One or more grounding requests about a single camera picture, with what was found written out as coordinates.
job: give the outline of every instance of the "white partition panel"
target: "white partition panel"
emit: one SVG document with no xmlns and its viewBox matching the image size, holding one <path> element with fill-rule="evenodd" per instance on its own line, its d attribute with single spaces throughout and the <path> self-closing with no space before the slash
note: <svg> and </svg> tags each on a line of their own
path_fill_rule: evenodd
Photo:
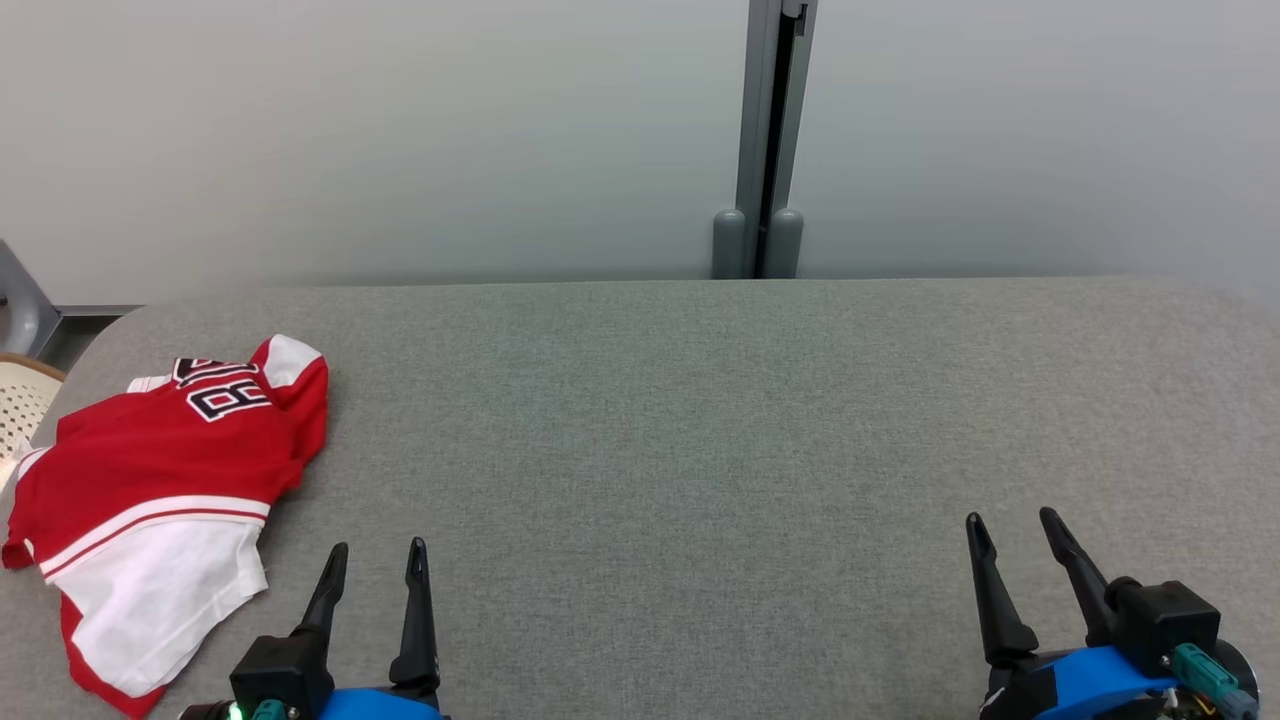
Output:
<svg viewBox="0 0 1280 720">
<path fill-rule="evenodd" d="M 800 277 L 1156 272 L 1280 304 L 1280 4 L 824 1 Z"/>
<path fill-rule="evenodd" d="M 54 304 L 696 278 L 745 0 L 0 0 L 0 238 Z"/>
</svg>

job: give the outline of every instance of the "red stripe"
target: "red stripe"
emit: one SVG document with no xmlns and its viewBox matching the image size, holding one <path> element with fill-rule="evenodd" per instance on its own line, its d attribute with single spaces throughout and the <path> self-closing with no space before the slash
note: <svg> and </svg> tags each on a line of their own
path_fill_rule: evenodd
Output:
<svg viewBox="0 0 1280 720">
<path fill-rule="evenodd" d="M 50 578 L 50 577 L 58 574 L 58 571 L 61 570 L 63 568 L 65 568 L 65 566 L 70 565 L 72 562 L 76 562 L 77 560 L 79 560 L 81 557 L 83 557 L 86 552 L 90 552 L 90 551 L 92 551 L 93 548 L 97 548 L 97 547 L 102 547 L 102 544 L 105 544 L 108 542 L 111 542 L 113 539 L 115 539 L 116 537 L 119 537 L 120 533 L 128 530 L 129 528 L 137 525 L 138 523 L 145 523 L 145 521 L 152 520 L 155 518 L 166 518 L 169 515 L 192 515 L 192 514 L 197 514 L 197 512 L 206 514 L 206 515 L 238 515 L 241 518 L 257 518 L 259 520 L 262 520 L 264 523 L 266 521 L 266 515 L 261 515 L 259 512 L 250 512 L 247 510 L 220 510 L 220 509 L 219 510 L 214 510 L 214 509 L 209 509 L 209 507 L 184 507 L 182 510 L 166 510 L 164 512 L 152 512 L 151 515 L 143 515 L 142 518 L 138 518 L 137 520 L 129 523 L 128 525 L 124 525 L 119 530 L 115 530 L 114 533 L 106 536 L 105 538 L 97 541 L 96 543 L 93 543 L 93 544 L 86 547 L 84 550 L 77 552 L 67 562 L 63 562 L 58 568 L 54 568 L 52 570 L 45 573 L 45 578 Z"/>
</svg>

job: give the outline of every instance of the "gray table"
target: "gray table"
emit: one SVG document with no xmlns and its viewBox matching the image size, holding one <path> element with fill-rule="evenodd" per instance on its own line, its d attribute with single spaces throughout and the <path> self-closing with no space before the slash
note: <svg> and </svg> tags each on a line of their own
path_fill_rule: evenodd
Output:
<svg viewBox="0 0 1280 720">
<path fill-rule="evenodd" d="M 328 356 L 329 445 L 261 541 L 271 589 L 159 717 L 225 696 L 338 541 L 330 665 L 383 683 L 422 534 L 460 720 L 972 719 L 966 512 L 1042 647 L 1083 637 L 1041 505 L 1105 573 L 1192 584 L 1263 692 L 1280 678 L 1280 322 L 1230 299 L 1107 278 L 260 292 L 124 318 L 50 420 L 274 332 Z M 0 607 L 6 716 L 111 716 L 67 676 L 37 573 L 0 577 Z"/>
</svg>

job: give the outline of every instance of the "jersey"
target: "jersey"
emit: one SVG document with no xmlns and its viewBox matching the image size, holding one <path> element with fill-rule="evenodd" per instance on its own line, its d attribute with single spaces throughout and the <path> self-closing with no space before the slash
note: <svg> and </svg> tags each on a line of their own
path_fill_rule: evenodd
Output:
<svg viewBox="0 0 1280 720">
<path fill-rule="evenodd" d="M 214 625 L 266 588 L 257 537 L 324 446 L 329 369 L 274 336 L 179 359 L 67 415 L 18 465 L 4 565 L 63 593 L 72 676 L 141 716 Z"/>
</svg>

